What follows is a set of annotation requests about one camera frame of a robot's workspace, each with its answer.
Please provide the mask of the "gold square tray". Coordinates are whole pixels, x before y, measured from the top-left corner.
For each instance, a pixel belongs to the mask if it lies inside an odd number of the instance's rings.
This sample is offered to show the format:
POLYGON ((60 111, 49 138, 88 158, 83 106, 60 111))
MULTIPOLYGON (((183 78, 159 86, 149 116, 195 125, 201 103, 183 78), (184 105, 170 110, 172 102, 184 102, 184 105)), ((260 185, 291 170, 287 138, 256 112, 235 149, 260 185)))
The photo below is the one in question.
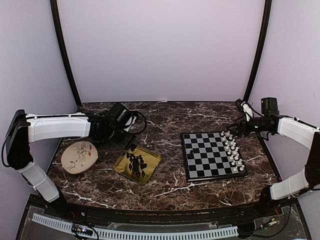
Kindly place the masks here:
POLYGON ((121 154, 113 170, 128 179, 145 185, 162 160, 162 156, 142 146, 132 144, 121 154))

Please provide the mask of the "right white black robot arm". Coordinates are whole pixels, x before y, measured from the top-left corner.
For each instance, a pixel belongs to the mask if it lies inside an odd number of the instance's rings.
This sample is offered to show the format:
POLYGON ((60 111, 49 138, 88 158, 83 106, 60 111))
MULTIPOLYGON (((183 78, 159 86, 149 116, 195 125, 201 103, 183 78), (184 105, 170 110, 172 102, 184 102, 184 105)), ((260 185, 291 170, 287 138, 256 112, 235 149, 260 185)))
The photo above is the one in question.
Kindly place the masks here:
POLYGON ((276 160, 284 178, 268 185, 260 193, 255 205, 255 213, 266 217, 275 207, 289 198, 297 198, 309 191, 320 189, 320 129, 297 117, 280 114, 275 97, 260 100, 261 111, 257 112, 245 100, 238 99, 235 105, 241 117, 236 119, 227 130, 238 137, 251 133, 265 138, 275 137, 268 149, 272 156, 282 157, 276 160))

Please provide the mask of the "black chess pawn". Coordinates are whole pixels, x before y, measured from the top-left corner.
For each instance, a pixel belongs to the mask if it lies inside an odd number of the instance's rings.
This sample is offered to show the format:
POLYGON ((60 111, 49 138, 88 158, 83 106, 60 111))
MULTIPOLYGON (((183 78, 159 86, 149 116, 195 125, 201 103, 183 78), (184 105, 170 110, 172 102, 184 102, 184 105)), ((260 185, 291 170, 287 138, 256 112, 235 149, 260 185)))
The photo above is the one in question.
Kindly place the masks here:
POLYGON ((188 159, 193 159, 194 158, 193 150, 191 150, 187 156, 188 156, 188 159))

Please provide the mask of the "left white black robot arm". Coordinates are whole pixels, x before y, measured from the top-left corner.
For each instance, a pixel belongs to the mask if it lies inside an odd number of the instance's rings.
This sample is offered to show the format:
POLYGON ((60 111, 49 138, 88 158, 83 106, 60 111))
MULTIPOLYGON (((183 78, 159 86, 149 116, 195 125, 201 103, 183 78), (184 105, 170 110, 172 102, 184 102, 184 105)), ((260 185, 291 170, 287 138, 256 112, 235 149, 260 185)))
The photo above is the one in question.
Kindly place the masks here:
POLYGON ((67 218, 71 208, 36 163, 30 144, 63 138, 91 138, 98 142, 110 140, 126 148, 135 137, 130 128, 137 118, 136 113, 119 102, 100 113, 37 115, 19 109, 5 135, 0 159, 4 167, 18 171, 46 202, 51 203, 50 208, 58 217, 67 218))

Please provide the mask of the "black silver chess board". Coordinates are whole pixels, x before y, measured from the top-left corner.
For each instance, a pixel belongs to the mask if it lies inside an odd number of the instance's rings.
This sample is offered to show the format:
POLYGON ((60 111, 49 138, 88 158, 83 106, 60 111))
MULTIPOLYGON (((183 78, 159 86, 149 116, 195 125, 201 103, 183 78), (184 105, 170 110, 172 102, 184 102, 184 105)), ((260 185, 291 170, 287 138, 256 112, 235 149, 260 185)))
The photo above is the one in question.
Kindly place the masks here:
POLYGON ((180 134, 185 174, 189 183, 248 175, 246 166, 244 172, 232 173, 227 154, 223 152, 224 145, 220 133, 187 132, 180 134), (193 150, 194 158, 188 159, 191 150, 193 150))

